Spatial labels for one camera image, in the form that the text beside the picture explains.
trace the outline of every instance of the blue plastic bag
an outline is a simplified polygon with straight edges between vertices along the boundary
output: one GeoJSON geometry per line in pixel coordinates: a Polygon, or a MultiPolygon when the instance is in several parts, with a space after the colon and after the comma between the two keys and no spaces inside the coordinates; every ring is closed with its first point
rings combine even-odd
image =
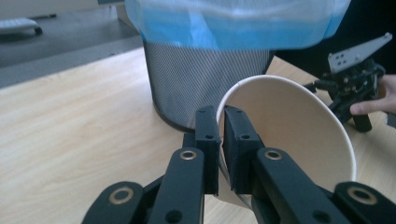
{"type": "Polygon", "coordinates": [[[148,42],[201,49],[301,49],[332,36],[350,0],[125,0],[148,42]]]}

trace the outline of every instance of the gray floor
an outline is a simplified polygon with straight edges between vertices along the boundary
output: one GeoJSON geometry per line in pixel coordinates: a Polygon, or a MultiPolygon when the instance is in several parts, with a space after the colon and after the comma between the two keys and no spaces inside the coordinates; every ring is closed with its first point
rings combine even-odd
{"type": "Polygon", "coordinates": [[[101,7],[34,20],[43,35],[0,35],[0,88],[139,48],[137,31],[101,7]]]}

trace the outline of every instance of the mesh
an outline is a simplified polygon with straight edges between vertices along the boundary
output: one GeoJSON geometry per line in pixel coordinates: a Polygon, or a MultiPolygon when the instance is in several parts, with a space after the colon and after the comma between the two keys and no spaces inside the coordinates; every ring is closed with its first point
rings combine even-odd
{"type": "Polygon", "coordinates": [[[182,130],[195,128],[197,109],[219,103],[236,82],[265,74],[269,50],[193,49],[144,42],[154,105],[160,116],[182,130]]]}

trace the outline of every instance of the wooden table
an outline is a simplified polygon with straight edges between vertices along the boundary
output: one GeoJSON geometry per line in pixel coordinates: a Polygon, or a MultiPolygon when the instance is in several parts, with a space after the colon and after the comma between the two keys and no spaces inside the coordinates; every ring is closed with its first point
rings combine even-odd
{"type": "MultiPolygon", "coordinates": [[[[268,74],[313,79],[278,58],[268,74]]],[[[142,49],[2,89],[0,115],[0,223],[80,223],[106,187],[163,175],[183,136],[153,108],[142,49]]],[[[370,118],[368,133],[345,125],[358,181],[396,202],[396,130],[370,118]]],[[[256,220],[205,196],[205,223],[256,220]]]]}

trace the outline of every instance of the white cup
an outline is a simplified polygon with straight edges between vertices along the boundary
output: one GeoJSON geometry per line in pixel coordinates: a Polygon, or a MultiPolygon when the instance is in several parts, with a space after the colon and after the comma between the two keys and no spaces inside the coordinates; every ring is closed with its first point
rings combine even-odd
{"type": "MultiPolygon", "coordinates": [[[[302,85],[270,75],[239,81],[219,104],[220,136],[226,105],[245,111],[264,144],[286,151],[318,186],[333,191],[338,183],[356,179],[355,156],[344,127],[302,85]]],[[[223,178],[219,198],[242,205],[223,178]]]]}

